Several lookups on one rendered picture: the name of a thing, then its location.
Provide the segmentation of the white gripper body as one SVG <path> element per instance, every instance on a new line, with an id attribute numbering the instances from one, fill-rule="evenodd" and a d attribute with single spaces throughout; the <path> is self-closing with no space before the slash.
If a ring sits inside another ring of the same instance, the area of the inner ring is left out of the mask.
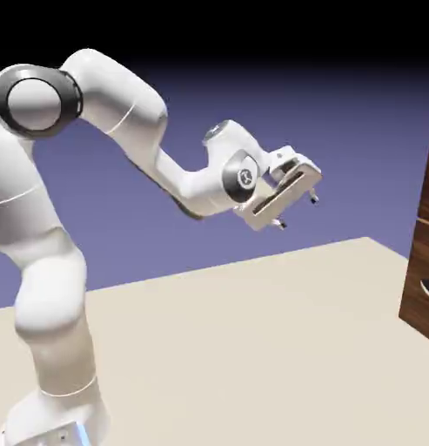
<path id="1" fill-rule="evenodd" d="M 304 155 L 293 155 L 285 162 L 273 164 L 258 179 L 254 194 L 233 212 L 254 231 L 272 226 L 273 219 L 282 219 L 282 213 L 305 194 L 309 196 L 323 178 L 321 170 Z"/>

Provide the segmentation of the dark wood cabinet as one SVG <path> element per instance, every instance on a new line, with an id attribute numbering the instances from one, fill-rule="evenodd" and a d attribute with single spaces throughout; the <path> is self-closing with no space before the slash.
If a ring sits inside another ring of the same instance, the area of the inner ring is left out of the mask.
<path id="1" fill-rule="evenodd" d="M 399 318 L 429 340 L 429 152 Z"/>

